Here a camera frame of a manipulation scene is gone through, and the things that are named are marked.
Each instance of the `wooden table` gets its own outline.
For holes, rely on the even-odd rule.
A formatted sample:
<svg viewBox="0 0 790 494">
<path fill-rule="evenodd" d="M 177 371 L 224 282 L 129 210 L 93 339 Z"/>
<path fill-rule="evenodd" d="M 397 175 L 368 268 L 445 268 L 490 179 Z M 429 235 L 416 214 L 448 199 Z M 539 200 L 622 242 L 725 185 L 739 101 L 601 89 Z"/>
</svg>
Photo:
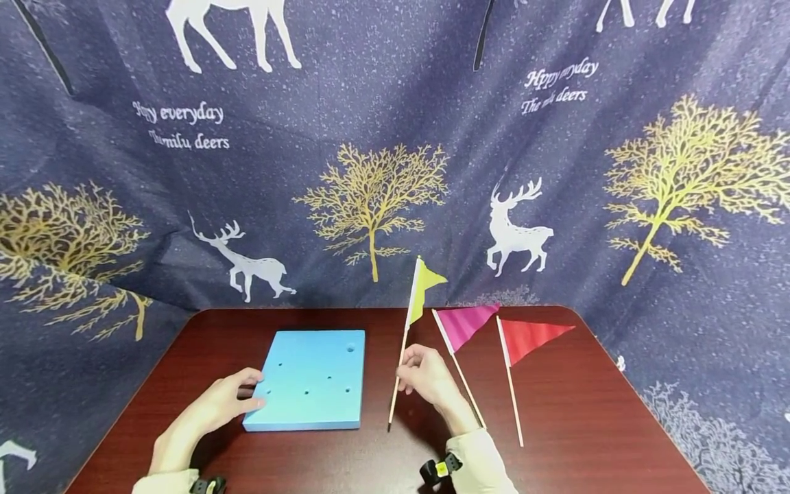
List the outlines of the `wooden table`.
<svg viewBox="0 0 790 494">
<path fill-rule="evenodd" d="M 577 315 L 563 307 L 504 307 L 499 314 L 577 326 L 513 368 L 524 448 L 518 446 L 495 320 L 457 353 L 521 494 L 708 492 Z M 204 477 L 226 477 L 228 494 L 429 492 L 420 489 L 419 468 L 444 450 L 440 417 L 416 394 L 401 394 L 392 431 L 386 431 L 405 315 L 405 309 L 195 315 L 67 492 L 131 492 L 146 474 L 154 439 L 193 399 L 219 377 L 260 368 L 275 331 L 300 327 L 367 331 L 362 428 L 245 433 L 238 420 L 201 442 L 195 466 Z M 409 343 L 415 342 L 447 356 L 428 310 L 410 331 Z"/>
</svg>

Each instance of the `deer print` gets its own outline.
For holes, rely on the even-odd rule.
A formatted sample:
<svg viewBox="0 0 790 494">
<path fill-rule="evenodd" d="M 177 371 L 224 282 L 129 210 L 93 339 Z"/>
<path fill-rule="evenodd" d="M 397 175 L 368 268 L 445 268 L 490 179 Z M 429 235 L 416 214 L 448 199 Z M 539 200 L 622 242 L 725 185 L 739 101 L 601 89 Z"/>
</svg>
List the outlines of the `deer print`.
<svg viewBox="0 0 790 494">
<path fill-rule="evenodd" d="M 604 30 L 604 18 L 606 17 L 606 12 L 609 10 L 609 4 L 611 0 L 606 0 L 606 5 L 604 6 L 604 11 L 600 13 L 600 17 L 598 17 L 598 24 L 596 24 L 595 30 L 598 32 L 602 32 Z M 631 12 L 631 2 L 630 0 L 620 0 L 620 8 L 623 9 L 623 23 L 626 25 L 627 28 L 634 27 L 634 13 Z"/>
<path fill-rule="evenodd" d="M 36 465 L 36 452 L 16 444 L 14 441 L 5 441 L 0 446 L 0 494 L 6 494 L 6 465 L 3 460 L 6 456 L 16 456 L 28 463 L 28 470 Z"/>
<path fill-rule="evenodd" d="M 695 0 L 686 0 L 686 12 L 683 14 L 684 24 L 691 23 L 691 11 L 694 10 L 694 1 Z M 675 0 L 664 0 L 664 3 L 661 4 L 661 8 L 658 10 L 658 16 L 656 16 L 656 25 L 659 28 L 663 28 L 667 25 L 667 12 L 669 12 L 669 8 L 672 7 L 673 3 L 675 3 Z"/>
<path fill-rule="evenodd" d="M 211 48 L 214 49 L 216 54 L 222 60 L 222 63 L 228 69 L 235 70 L 236 64 L 228 56 L 228 53 L 220 46 L 214 35 L 205 27 L 204 17 L 211 8 L 217 6 L 226 10 L 241 10 L 248 9 L 250 17 L 252 17 L 252 25 L 255 31 L 255 51 L 258 53 L 258 65 L 265 71 L 271 72 L 272 66 L 266 61 L 266 21 L 269 17 L 274 21 L 277 32 L 280 34 L 280 39 L 285 46 L 285 53 L 288 56 L 288 62 L 291 67 L 301 69 L 302 64 L 296 59 L 293 46 L 291 45 L 291 34 L 288 32 L 288 26 L 285 25 L 284 7 L 285 0 L 171 0 L 170 5 L 165 11 L 167 19 L 175 33 L 175 40 L 179 44 L 181 55 L 184 58 L 184 63 L 193 72 L 202 74 L 203 70 L 195 62 L 192 56 L 192 50 L 186 43 L 184 36 L 184 28 L 186 23 L 197 31 L 198 34 L 203 36 Z"/>
<path fill-rule="evenodd" d="M 543 250 L 543 244 L 546 243 L 549 237 L 554 236 L 554 230 L 544 226 L 523 228 L 510 223 L 508 218 L 508 212 L 516 207 L 516 204 L 521 201 L 532 201 L 543 193 L 540 192 L 540 184 L 541 179 L 538 179 L 537 184 L 532 183 L 532 180 L 530 180 L 529 189 L 526 193 L 522 185 L 515 197 L 511 192 L 510 196 L 504 201 L 499 201 L 499 193 L 497 192 L 499 185 L 494 187 L 494 191 L 491 192 L 491 223 L 488 229 L 491 231 L 491 236 L 494 237 L 495 244 L 488 249 L 487 264 L 488 267 L 496 270 L 497 265 L 494 263 L 494 254 L 497 252 L 500 254 L 499 269 L 495 275 L 496 277 L 502 274 L 502 266 L 505 265 L 508 256 L 513 252 L 529 251 L 529 254 L 532 256 L 527 265 L 521 269 L 522 273 L 528 270 L 537 258 L 540 258 L 538 271 L 543 271 L 546 268 L 546 252 Z"/>
<path fill-rule="evenodd" d="M 280 284 L 280 279 L 286 274 L 285 266 L 283 266 L 282 262 L 273 258 L 250 259 L 228 249 L 228 241 L 230 239 L 240 239 L 244 236 L 244 232 L 239 231 L 238 223 L 234 221 L 233 226 L 226 223 L 225 228 L 228 231 L 225 232 L 223 228 L 220 228 L 221 235 L 210 239 L 195 229 L 195 220 L 191 214 L 190 220 L 192 220 L 192 232 L 195 236 L 217 249 L 228 261 L 233 263 L 233 267 L 229 272 L 231 287 L 245 295 L 245 302 L 250 302 L 250 288 L 253 276 L 257 276 L 269 283 L 269 286 L 274 290 L 274 298 L 279 298 L 282 292 L 296 293 L 296 290 L 293 288 Z M 244 275 L 244 288 L 236 282 L 236 276 L 239 273 Z"/>
</svg>

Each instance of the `triangular flag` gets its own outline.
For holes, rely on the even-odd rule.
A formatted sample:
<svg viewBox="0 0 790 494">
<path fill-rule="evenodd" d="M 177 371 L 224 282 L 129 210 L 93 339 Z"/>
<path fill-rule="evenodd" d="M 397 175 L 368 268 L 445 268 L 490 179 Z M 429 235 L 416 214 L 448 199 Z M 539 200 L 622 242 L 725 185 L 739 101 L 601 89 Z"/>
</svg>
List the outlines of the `triangular flag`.
<svg viewBox="0 0 790 494">
<path fill-rule="evenodd" d="M 576 326 L 558 326 L 543 322 L 506 321 L 500 319 L 507 346 L 508 364 L 513 367 L 527 353 L 567 333 Z"/>
<path fill-rule="evenodd" d="M 425 262 L 417 256 L 417 264 L 414 268 L 414 281 L 412 282 L 412 297 L 408 303 L 409 318 L 408 324 L 412 325 L 417 319 L 423 316 L 423 306 L 425 305 L 425 291 L 432 286 L 446 283 L 447 278 L 436 274 L 425 266 Z"/>
<path fill-rule="evenodd" d="M 498 310 L 499 304 L 436 311 L 450 342 L 450 352 L 457 352 Z"/>
</svg>

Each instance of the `black wrist device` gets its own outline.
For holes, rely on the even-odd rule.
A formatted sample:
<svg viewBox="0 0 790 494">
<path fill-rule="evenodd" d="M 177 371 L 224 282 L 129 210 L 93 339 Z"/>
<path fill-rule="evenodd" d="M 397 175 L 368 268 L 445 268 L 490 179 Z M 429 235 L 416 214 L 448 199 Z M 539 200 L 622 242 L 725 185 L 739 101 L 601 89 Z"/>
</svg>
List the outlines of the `black wrist device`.
<svg viewBox="0 0 790 494">
<path fill-rule="evenodd" d="M 222 477 L 210 478 L 207 481 L 197 479 L 192 484 L 190 494 L 224 494 L 227 485 L 228 483 Z"/>
<path fill-rule="evenodd" d="M 449 453 L 444 461 L 437 463 L 435 460 L 426 462 L 419 469 L 419 474 L 423 476 L 425 485 L 434 487 L 450 476 L 452 472 L 460 469 L 464 464 L 455 454 Z"/>
</svg>

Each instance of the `blue foam board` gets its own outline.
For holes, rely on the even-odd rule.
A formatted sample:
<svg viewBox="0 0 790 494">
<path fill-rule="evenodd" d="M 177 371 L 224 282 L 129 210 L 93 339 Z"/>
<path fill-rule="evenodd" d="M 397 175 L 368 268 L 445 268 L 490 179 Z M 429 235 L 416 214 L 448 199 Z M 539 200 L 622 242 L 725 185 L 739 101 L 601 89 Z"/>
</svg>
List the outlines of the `blue foam board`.
<svg viewBox="0 0 790 494">
<path fill-rule="evenodd" d="M 357 429 L 362 415 L 364 330 L 277 331 L 245 414 L 248 432 Z"/>
</svg>

